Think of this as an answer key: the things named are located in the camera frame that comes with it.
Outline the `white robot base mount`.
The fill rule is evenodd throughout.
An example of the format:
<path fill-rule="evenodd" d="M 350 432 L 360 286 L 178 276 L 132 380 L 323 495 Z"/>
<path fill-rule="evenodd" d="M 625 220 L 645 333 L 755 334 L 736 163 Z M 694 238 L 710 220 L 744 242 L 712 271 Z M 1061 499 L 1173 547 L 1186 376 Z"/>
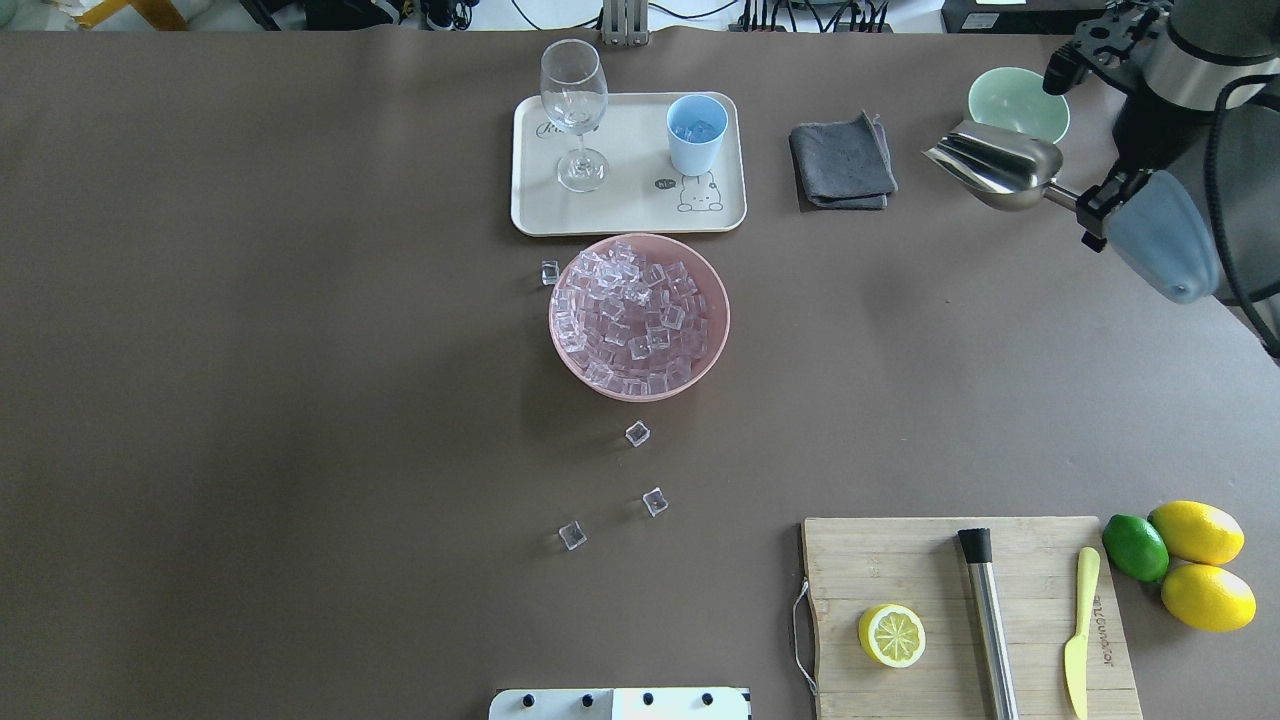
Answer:
<path fill-rule="evenodd" d="M 726 685 L 506 689 L 489 719 L 751 719 L 750 691 Z"/>

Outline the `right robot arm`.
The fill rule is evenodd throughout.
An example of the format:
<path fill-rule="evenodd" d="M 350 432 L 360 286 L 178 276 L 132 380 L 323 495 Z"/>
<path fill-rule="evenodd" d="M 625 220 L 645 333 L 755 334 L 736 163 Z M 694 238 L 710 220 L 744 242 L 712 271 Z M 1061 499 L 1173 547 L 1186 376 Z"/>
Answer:
<path fill-rule="evenodd" d="M 1117 159 L 1071 202 L 1083 242 L 1111 246 L 1179 304 L 1211 296 L 1277 356 L 1277 4 L 1111 1 L 1044 70 L 1064 95 L 1121 92 Z"/>

